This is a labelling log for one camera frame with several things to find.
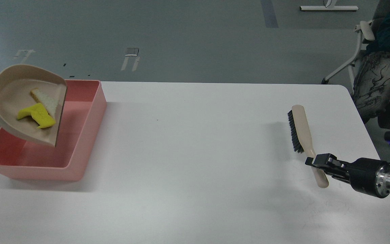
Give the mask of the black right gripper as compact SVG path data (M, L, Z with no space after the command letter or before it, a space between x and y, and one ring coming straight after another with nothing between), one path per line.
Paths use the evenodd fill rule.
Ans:
M353 190L377 198L390 194L387 176L390 176L390 164L385 161L360 158L353 163L339 160L333 154L318 154L307 157L305 165L324 171L333 179L349 183Z

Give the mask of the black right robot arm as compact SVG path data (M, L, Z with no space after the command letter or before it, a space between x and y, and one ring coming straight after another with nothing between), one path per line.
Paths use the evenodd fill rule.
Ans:
M390 145L390 131L384 133L384 140ZM390 162L359 158L349 163L333 154L319 154L307 157L305 164L351 185L357 192L377 198L390 194Z

